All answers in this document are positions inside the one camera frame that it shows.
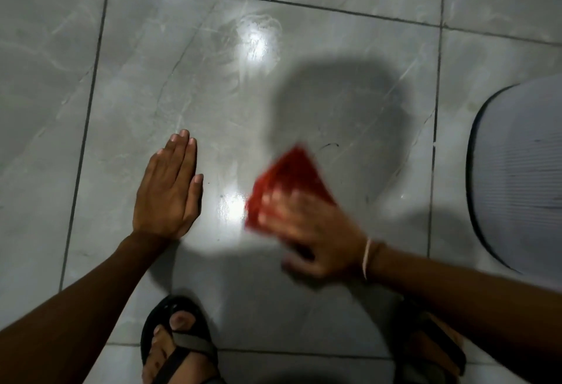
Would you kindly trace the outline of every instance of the red packet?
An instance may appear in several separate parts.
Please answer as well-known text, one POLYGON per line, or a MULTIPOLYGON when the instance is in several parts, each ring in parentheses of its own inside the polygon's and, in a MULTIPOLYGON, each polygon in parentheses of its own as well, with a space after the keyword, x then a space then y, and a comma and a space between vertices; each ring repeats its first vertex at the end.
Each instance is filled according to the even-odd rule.
POLYGON ((265 192, 276 187, 282 187, 283 190, 288 192, 299 189, 303 192, 312 193, 329 203, 335 203, 306 150, 302 146, 296 145, 281 156, 254 183, 252 195, 246 201, 248 215, 245 227, 265 232, 257 222, 257 216, 261 209, 261 198, 265 192))

